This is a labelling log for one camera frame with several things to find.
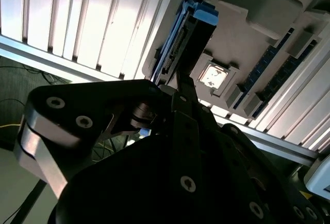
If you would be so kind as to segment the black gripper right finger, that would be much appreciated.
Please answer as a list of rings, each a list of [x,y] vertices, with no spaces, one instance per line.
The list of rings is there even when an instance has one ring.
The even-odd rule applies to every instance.
[[[199,126],[203,182],[225,223],[323,223],[317,207],[234,125],[219,127],[184,77]]]

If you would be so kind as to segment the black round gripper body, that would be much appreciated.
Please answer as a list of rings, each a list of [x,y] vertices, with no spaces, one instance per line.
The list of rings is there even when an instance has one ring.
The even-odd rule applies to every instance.
[[[65,187],[56,223],[245,223],[240,162],[217,131],[147,137],[79,172]]]

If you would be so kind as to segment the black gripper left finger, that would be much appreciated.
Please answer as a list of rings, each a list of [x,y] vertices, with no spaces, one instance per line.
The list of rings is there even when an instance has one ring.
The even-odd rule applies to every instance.
[[[41,86],[27,98],[17,143],[60,197],[70,179],[92,165],[96,143],[141,128],[154,129],[172,111],[191,114],[194,81],[177,74],[177,87],[146,79]]]

